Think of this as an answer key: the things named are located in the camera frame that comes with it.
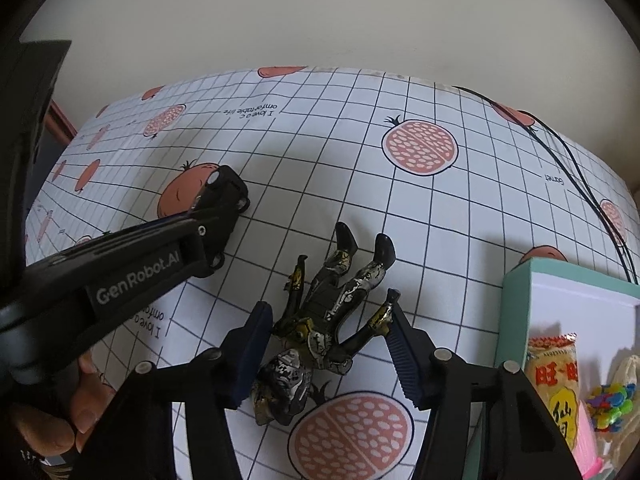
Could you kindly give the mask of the person's left hand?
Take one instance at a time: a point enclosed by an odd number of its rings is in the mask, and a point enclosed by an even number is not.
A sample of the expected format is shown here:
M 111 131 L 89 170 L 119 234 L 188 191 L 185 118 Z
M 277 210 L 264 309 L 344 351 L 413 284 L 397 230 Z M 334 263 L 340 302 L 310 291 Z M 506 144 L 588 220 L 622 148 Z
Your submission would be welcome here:
M 102 382 L 90 350 L 78 359 L 79 385 L 70 398 L 69 422 L 35 408 L 19 408 L 14 426 L 26 444 L 42 456 L 55 456 L 86 444 L 96 422 L 111 403 L 115 390 Z

